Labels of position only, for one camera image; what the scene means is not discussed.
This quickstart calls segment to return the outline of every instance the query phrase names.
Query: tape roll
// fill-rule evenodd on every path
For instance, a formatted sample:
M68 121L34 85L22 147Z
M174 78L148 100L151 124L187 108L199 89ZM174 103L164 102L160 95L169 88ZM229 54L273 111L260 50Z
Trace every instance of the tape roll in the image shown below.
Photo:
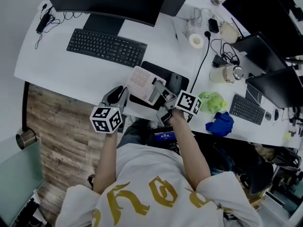
M204 45L204 39L199 34L191 34L188 40L190 45L196 49L201 49Z

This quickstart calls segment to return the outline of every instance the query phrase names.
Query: blue cloth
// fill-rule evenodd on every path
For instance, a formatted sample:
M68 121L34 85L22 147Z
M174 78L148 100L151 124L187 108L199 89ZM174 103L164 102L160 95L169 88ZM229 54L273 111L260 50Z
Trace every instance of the blue cloth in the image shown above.
M224 137L232 131L233 119L228 112L216 113L214 116L215 122L210 122L205 125L206 130L215 136Z

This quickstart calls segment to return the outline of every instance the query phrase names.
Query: power adapter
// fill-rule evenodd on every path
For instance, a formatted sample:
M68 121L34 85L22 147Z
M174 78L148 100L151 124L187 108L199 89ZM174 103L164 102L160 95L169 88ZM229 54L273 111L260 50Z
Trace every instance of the power adapter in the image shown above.
M42 17L40 23L38 24L38 27L37 27L37 29L36 29L36 32L37 32L38 34L41 34L41 33L43 32L43 30L44 30L44 28L46 27L48 21L50 20L51 16L49 15L49 13L51 12L51 9L52 9L52 8L50 8L50 9L48 9L48 10L46 11L46 13L43 15L43 17Z
M216 55L213 60L213 66L216 68L226 66L228 63L224 59L222 59L220 56Z
M208 20L208 28L209 28L210 32L213 32L215 34L218 33L219 32L219 27L218 27L217 20L215 20L213 18L210 18Z

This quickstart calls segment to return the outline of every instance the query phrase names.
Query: monitor stand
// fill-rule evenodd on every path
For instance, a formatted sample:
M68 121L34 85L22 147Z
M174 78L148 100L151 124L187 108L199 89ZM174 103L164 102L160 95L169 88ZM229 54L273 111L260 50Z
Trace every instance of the monitor stand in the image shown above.
M83 29L117 36L123 23L123 18L91 14Z

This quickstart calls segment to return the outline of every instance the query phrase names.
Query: black and white marker cube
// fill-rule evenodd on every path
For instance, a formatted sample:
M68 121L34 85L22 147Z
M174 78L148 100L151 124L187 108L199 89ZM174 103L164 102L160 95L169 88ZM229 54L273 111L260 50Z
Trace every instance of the black and white marker cube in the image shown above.
M94 107L89 117L96 132L112 134L122 123L120 109L116 107Z
M198 114L201 105L202 101L199 97L184 90L181 90L175 103L177 109L193 115Z

